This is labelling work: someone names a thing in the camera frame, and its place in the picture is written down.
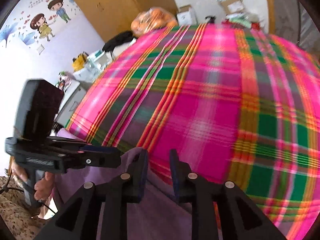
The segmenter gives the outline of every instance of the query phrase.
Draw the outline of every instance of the colorful plaid bedsheet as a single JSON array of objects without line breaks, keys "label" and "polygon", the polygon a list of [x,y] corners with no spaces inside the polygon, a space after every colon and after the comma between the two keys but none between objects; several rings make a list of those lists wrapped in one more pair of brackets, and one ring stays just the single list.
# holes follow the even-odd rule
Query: colorful plaid bedsheet
[{"label": "colorful plaid bedsheet", "polygon": [[320,211],[319,64],[281,38],[199,25],[141,37],[95,82],[67,129],[123,152],[142,146],[170,183],[169,150],[232,180],[288,239]]}]

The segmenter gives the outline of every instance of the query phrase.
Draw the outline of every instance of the drawer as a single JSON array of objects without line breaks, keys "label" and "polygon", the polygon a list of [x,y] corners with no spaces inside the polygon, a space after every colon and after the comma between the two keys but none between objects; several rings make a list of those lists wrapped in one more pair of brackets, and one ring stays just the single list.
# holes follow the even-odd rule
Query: drawer
[{"label": "drawer", "polygon": [[71,118],[72,114],[80,104],[81,100],[84,98],[87,91],[82,87],[77,87],[75,92],[72,94],[72,96],[68,99],[68,101],[65,103],[65,105],[62,107],[62,109],[59,111],[55,122],[58,124],[61,124],[62,126],[65,126],[69,119]]}]

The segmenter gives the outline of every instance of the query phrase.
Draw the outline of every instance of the device handle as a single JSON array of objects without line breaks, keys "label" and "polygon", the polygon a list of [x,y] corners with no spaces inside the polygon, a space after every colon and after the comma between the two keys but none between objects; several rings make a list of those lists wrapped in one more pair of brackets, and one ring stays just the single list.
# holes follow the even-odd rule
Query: device handle
[{"label": "device handle", "polygon": [[39,208],[42,206],[42,204],[35,200],[35,184],[41,180],[44,177],[44,171],[40,170],[32,170],[32,169],[26,169],[26,173],[28,176],[27,182],[23,182],[23,189],[24,189],[24,197],[27,205],[29,205],[32,208]]}]

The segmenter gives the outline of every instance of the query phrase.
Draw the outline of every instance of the metal screw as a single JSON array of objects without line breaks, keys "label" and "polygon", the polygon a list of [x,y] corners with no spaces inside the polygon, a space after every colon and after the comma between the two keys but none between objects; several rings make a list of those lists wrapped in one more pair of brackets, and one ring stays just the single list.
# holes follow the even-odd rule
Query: metal screw
[{"label": "metal screw", "polygon": [[235,186],[235,184],[232,181],[227,181],[225,185],[227,188],[233,188]]},{"label": "metal screw", "polygon": [[123,179],[123,180],[130,179],[130,174],[129,173],[122,173],[120,178]]},{"label": "metal screw", "polygon": [[86,182],[83,184],[83,187],[85,189],[89,189],[89,188],[92,188],[93,187],[93,183],[92,182]]},{"label": "metal screw", "polygon": [[188,174],[188,178],[189,179],[196,179],[196,178],[198,178],[198,174],[191,172]]}]

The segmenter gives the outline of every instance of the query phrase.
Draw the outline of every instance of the wooden wardrobe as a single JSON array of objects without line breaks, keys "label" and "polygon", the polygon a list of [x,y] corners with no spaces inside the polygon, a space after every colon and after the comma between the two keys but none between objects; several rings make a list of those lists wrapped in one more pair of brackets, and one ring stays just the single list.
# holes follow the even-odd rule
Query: wooden wardrobe
[{"label": "wooden wardrobe", "polygon": [[104,41],[130,30],[136,16],[150,7],[162,7],[177,13],[174,0],[75,0]]}]

